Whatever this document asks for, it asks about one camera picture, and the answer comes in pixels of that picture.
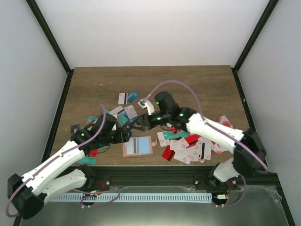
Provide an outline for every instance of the gray floor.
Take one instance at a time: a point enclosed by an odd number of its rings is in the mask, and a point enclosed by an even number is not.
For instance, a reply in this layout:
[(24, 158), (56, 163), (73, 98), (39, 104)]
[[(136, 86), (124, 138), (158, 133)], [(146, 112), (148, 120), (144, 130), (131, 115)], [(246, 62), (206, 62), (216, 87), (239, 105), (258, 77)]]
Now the gray floor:
[[(231, 192), (233, 199), (238, 192)], [(194, 203), (114, 203), (82, 209), (78, 203), (48, 203), (22, 226), (285, 226), (288, 225), (279, 197), (273, 189), (248, 186), (243, 201), (216, 209)]]

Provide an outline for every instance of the perforated metal strip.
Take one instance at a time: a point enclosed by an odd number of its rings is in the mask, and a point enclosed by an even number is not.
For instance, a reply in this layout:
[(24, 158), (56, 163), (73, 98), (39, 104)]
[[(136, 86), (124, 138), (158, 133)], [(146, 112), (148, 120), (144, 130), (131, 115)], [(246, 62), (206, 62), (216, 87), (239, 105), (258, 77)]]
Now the perforated metal strip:
[[(88, 197), (84, 202), (108, 202), (115, 198), (117, 193), (102, 194), (97, 197)], [(65, 193), (51, 200), (51, 202), (80, 202), (83, 194)], [(193, 202), (211, 203), (212, 195), (206, 193), (121, 193), (115, 202)]]

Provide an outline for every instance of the wooden tabletop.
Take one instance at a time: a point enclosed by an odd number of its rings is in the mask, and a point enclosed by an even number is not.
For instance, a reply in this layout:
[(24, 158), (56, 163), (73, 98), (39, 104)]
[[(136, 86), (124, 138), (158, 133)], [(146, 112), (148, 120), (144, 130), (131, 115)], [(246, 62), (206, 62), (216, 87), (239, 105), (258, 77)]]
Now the wooden tabletop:
[[(89, 116), (99, 116), (100, 103), (107, 110), (112, 110), (118, 106), (119, 93), (136, 91), (139, 93), (138, 99), (145, 98), (155, 86), (166, 80), (178, 80), (191, 87), (199, 97), (205, 117), (217, 121), (217, 117), (226, 115), (233, 127), (242, 130), (248, 128), (230, 66), (83, 67), (74, 71), (51, 154), (70, 139), (71, 125), (84, 126)], [(165, 84), (154, 95), (164, 90), (172, 94), (180, 107), (197, 110), (196, 100), (184, 86)], [(154, 95), (149, 100), (158, 110)], [(146, 113), (139, 107), (137, 100), (133, 106), (138, 115)], [(159, 131), (162, 131), (160, 127), (146, 132), (135, 131), (133, 136), (151, 136), (155, 140)], [(122, 144), (116, 144), (106, 153), (98, 154), (96, 165), (185, 165), (175, 159), (171, 162), (163, 159), (161, 155), (164, 150), (157, 144), (153, 147), (152, 155), (122, 157)], [(212, 151), (211, 160), (203, 164), (216, 165), (231, 156), (230, 152), (218, 156)]]

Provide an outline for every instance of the black metal frame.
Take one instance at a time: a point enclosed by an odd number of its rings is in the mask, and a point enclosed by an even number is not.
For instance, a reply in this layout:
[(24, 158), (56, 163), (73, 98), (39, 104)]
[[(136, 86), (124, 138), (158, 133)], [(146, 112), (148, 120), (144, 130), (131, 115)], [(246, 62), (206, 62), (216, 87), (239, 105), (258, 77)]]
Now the black metal frame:
[[(30, 6), (33, 14), (35, 15), (43, 32), (45, 33), (47, 39), (49, 40), (51, 46), (53, 47), (57, 57), (59, 58), (62, 66), (64, 67), (67, 73), (66, 82), (63, 88), (63, 92), (59, 101), (57, 111), (55, 113), (55, 118), (44, 151), (44, 155), (42, 159), (43, 162), (50, 156), (50, 152), (53, 146), (58, 124), (63, 112), (64, 103), (68, 94), (68, 90), (69, 90), (69, 86), (71, 83), (74, 70), (70, 69), (36, 1), (35, 0), (26, 0), (26, 1)], [(246, 113), (246, 117), (249, 122), (249, 126), (252, 129), (255, 129), (255, 125), (242, 86), (239, 81), (238, 71), (241, 68), (244, 60), (246, 59), (256, 39), (258, 38), (260, 32), (262, 31), (264, 25), (266, 24), (277, 2), (278, 0), (270, 0), (268, 2), (259, 22), (257, 23), (236, 65), (234, 66), (234, 68), (232, 68), (233, 76)], [(198, 176), (201, 177), (207, 176), (209, 172), (213, 169), (213, 166), (166, 166), (166, 167), (146, 166), (146, 167), (91, 167), (91, 168), (93, 171), (96, 172), (97, 176), (110, 178), (111, 186), (196, 186), (197, 189), (198, 187), (197, 185), (195, 185), (195, 178)], [(67, 170), (64, 171), (63, 174), (67, 174), (73, 171), (74, 169), (75, 167), (69, 167)], [(246, 178), (246, 182), (249, 185), (275, 186), (277, 192), (282, 196), (281, 202), (289, 225), (291, 226), (295, 225), (277, 174), (275, 173), (270, 173), (268, 175), (259, 174), (253, 178)], [(242, 184), (243, 184), (242, 180), (240, 178), (237, 178), (237, 185), (242, 185)], [(21, 218), (17, 217), (14, 222), (14, 226), (19, 226), (20, 223), (21, 223)]]

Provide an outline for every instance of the gray wall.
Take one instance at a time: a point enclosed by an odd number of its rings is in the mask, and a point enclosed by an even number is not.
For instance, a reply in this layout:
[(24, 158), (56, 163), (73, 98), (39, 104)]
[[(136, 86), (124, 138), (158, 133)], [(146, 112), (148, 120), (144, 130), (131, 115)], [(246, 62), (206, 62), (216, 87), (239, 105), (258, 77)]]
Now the gray wall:
[(70, 67), (232, 65), (268, 0), (37, 0)]
[(301, 225), (301, 2), (279, 1), (239, 77), (255, 126)]
[(0, 28), (0, 224), (9, 226), (7, 179), (40, 164), (66, 73), (25, 1), (1, 1)]

